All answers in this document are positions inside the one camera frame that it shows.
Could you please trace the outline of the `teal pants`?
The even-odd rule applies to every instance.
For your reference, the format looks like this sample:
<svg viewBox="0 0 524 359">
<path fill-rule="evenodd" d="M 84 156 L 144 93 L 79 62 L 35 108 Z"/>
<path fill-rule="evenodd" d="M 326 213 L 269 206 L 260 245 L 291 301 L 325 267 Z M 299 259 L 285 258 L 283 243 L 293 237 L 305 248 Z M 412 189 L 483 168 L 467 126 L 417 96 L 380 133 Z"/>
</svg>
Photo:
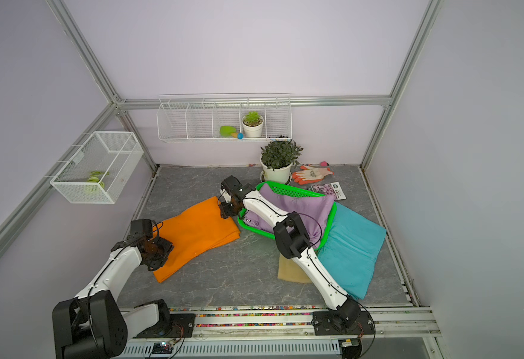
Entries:
<svg viewBox="0 0 524 359">
<path fill-rule="evenodd" d="M 385 228 L 338 204 L 318 259 L 342 289 L 364 299 L 385 238 Z"/>
</svg>

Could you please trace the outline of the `orange pants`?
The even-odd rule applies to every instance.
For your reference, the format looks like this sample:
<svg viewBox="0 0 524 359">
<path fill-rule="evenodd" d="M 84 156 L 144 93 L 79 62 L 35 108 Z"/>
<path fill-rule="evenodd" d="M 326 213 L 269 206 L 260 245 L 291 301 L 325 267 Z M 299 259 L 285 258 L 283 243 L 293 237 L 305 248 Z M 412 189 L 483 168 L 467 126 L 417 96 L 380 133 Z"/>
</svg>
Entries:
<svg viewBox="0 0 524 359">
<path fill-rule="evenodd" d="M 221 217 L 217 197 L 191 206 L 180 215 L 160 222 L 157 227 L 160 238 L 174 245 L 165 264 L 154 271 L 159 283 L 206 251 L 227 245 L 240 237 L 240 229 L 234 220 Z"/>
</svg>

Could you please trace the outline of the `tan pants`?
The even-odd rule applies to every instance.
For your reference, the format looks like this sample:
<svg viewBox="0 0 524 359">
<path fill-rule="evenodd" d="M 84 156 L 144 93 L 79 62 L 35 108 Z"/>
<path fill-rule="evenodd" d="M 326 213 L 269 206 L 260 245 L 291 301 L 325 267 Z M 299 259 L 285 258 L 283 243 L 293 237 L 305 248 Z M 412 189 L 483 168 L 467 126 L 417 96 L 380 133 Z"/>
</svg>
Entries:
<svg viewBox="0 0 524 359">
<path fill-rule="evenodd" d="M 297 284 L 310 284 L 311 279 L 292 260 L 280 256 L 278 262 L 278 279 Z"/>
</svg>

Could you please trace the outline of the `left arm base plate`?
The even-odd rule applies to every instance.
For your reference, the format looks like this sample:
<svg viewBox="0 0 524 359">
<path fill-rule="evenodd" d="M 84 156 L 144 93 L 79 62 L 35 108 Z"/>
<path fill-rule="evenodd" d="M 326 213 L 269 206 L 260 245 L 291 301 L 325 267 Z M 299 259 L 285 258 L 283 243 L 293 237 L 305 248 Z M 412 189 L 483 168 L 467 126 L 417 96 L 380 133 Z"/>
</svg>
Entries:
<svg viewBox="0 0 524 359">
<path fill-rule="evenodd" d="M 136 338 L 190 338 L 193 336 L 195 319 L 196 314 L 193 313 L 170 314 L 168 323 L 159 321 L 159 323 L 143 330 Z"/>
</svg>

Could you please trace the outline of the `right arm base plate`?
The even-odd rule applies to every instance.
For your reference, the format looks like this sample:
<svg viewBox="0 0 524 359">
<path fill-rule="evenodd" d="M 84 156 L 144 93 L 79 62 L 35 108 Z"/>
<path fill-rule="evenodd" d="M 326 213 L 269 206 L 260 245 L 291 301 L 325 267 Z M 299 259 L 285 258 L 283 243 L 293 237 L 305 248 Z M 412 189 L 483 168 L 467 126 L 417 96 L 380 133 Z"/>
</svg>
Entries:
<svg viewBox="0 0 524 359">
<path fill-rule="evenodd" d="M 315 311 L 312 314 L 311 325 L 316 336 L 335 335 L 363 335 L 374 334 L 374 321 L 371 317 L 360 311 L 355 319 L 343 319 L 334 311 Z"/>
</svg>

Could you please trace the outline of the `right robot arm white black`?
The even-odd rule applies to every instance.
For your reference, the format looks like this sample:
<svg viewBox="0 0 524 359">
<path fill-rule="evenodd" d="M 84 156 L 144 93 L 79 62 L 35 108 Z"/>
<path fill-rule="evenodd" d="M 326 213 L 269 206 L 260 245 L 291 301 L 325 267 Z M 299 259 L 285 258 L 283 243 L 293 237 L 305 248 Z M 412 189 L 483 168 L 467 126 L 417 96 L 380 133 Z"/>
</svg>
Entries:
<svg viewBox="0 0 524 359">
<path fill-rule="evenodd" d="M 250 184 L 236 177 L 224 179 L 220 187 L 221 217 L 235 217 L 242 209 L 254 212 L 273 230 L 278 251 L 293 260 L 305 272 L 323 296 L 329 308 L 329 319 L 348 331 L 359 326 L 362 307 L 329 274 L 310 242 L 310 236 L 298 212 L 286 212 L 270 203 Z"/>
</svg>

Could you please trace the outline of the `purple pants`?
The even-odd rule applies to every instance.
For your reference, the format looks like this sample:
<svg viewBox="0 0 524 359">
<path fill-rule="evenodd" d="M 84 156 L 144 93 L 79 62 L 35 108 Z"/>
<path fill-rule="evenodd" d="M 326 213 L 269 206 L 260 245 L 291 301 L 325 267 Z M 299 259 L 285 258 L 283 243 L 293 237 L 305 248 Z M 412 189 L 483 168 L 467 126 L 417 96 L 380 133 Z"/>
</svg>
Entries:
<svg viewBox="0 0 524 359">
<path fill-rule="evenodd" d="M 279 209 L 299 213 L 310 236 L 310 242 L 315 248 L 319 246 L 333 203 L 335 203 L 334 196 L 291 197 L 285 194 L 276 194 L 268 184 L 264 184 L 259 192 L 266 202 L 272 203 Z"/>
</svg>

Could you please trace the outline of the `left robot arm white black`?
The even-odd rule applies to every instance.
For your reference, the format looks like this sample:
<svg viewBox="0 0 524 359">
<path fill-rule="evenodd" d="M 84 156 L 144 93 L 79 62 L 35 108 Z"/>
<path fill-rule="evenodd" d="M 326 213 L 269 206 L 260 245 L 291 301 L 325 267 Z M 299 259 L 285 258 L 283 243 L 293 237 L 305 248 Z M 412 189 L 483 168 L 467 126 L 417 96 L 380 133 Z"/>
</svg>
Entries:
<svg viewBox="0 0 524 359">
<path fill-rule="evenodd" d="M 148 302 L 124 314 L 117 298 L 136 268 L 160 269 L 173 248 L 160 237 L 156 222 L 132 221 L 127 238 L 112 247 L 94 279 L 75 297 L 55 306 L 52 322 L 57 358 L 113 358 L 123 353 L 130 339 L 149 328 L 168 332 L 172 320 L 166 302 Z"/>
</svg>

